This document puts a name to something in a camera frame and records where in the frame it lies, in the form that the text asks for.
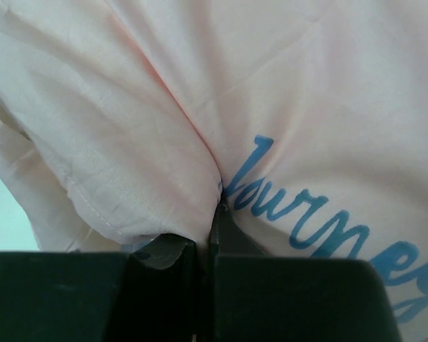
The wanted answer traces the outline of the pink printed pillowcase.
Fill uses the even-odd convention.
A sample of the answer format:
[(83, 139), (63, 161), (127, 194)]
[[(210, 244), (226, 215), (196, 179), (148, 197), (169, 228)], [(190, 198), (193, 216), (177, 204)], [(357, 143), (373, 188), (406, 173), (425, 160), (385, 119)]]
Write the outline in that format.
[(0, 178), (46, 252), (367, 260), (428, 341), (428, 1), (0, 1)]

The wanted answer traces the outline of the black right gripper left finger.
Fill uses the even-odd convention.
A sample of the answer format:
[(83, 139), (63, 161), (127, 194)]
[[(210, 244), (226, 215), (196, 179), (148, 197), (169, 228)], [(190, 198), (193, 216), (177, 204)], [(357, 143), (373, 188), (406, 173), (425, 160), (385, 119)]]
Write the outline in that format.
[(175, 234), (161, 234), (132, 253), (145, 267), (155, 270), (179, 267), (186, 259), (192, 261), (195, 242)]

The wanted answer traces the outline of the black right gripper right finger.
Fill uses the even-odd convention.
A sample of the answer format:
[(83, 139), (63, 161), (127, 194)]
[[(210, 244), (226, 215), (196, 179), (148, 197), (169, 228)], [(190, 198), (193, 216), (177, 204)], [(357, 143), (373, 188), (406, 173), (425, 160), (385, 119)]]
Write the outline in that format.
[(226, 199), (216, 207), (210, 230), (209, 253), (265, 256), (266, 253), (235, 223)]

